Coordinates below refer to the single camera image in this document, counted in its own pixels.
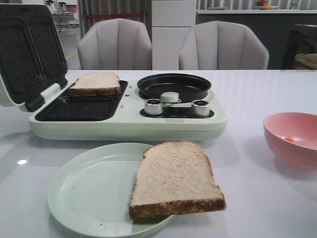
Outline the bread slice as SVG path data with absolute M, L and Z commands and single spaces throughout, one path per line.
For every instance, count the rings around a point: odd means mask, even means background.
M 132 219 L 223 211 L 226 202 L 201 145 L 168 141 L 143 153 L 129 204 Z
M 79 77 L 69 87 L 75 96 L 116 95 L 121 93 L 119 77 L 113 72 L 88 73 Z

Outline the pink bowl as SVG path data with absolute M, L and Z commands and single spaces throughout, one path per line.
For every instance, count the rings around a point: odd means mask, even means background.
M 267 116 L 264 136 L 273 154 L 301 169 L 317 170 L 317 116 L 281 112 Z

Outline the green breakfast maker lid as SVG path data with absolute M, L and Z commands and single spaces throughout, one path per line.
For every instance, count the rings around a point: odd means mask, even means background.
M 51 12 L 40 4 L 0 5 L 0 104 L 34 112 L 50 87 L 67 85 L 67 63 Z

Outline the green breakfast maker base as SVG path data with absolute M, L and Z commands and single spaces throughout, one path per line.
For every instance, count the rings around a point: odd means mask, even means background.
M 65 90 L 30 116 L 30 128 L 46 139 L 102 141 L 202 141 L 226 128 L 226 112 L 213 91 L 205 97 L 210 112 L 202 117 L 191 103 L 165 104 L 160 115 L 149 115 L 135 81 L 122 81 L 121 90 L 108 96 L 71 96 Z

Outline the left silver knob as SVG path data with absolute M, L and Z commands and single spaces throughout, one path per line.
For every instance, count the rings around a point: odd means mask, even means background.
M 163 106 L 160 99 L 147 99 L 144 105 L 144 112 L 147 115 L 158 116 L 163 113 Z

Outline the silver knob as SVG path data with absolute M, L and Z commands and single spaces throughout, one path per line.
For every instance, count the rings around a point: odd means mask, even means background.
M 210 104 L 204 100 L 194 100 L 191 103 L 191 114 L 197 117 L 207 117 L 210 115 Z
M 147 115 L 158 116 L 163 113 L 163 106 L 160 99 L 147 99 L 144 105 L 144 112 Z

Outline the right silver knob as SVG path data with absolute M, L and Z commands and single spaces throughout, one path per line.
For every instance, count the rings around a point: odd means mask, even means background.
M 194 100 L 191 103 L 191 114 L 197 117 L 207 117 L 210 115 L 210 104 L 204 100 Z

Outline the black round frying pan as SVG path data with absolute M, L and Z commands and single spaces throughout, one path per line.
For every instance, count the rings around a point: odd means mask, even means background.
M 149 75 L 137 82 L 139 95 L 145 99 L 159 99 L 165 92 L 179 94 L 181 103 L 203 99 L 211 89 L 211 83 L 200 76 L 183 73 Z

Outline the light green plate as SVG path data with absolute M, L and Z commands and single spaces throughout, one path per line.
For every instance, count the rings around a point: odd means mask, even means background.
M 144 238 L 164 228 L 172 216 L 132 220 L 128 212 L 136 171 L 150 147 L 116 143 L 70 160 L 49 186 L 52 215 L 68 229 L 95 238 Z

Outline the white cabinet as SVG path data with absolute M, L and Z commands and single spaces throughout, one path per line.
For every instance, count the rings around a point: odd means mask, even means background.
M 195 0 L 152 1 L 154 70 L 178 70 L 183 40 L 188 29 L 195 23 Z

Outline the red barrier belt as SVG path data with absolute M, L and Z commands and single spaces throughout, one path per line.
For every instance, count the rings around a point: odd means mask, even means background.
M 87 19 L 115 19 L 115 18 L 129 18 L 129 17 L 143 17 L 144 13 L 122 13 L 122 14 L 89 14 L 86 15 Z

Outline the dark grey counter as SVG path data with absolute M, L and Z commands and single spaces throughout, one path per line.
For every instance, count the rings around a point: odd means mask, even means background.
M 248 26 L 269 51 L 268 69 L 282 69 L 290 30 L 296 24 L 317 25 L 316 10 L 199 10 L 196 23 L 235 22 Z

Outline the fruit plate on counter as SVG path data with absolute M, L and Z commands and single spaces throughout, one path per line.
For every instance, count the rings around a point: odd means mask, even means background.
M 255 3 L 255 8 L 259 10 L 272 10 L 277 9 L 277 6 L 271 5 L 266 0 L 259 0 Z

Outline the dark chair with cushion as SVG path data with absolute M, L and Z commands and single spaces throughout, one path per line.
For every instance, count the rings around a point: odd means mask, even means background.
M 286 52 L 282 61 L 282 69 L 299 69 L 303 65 L 295 60 L 298 54 L 314 54 L 317 52 L 317 26 L 296 24 L 289 32 Z

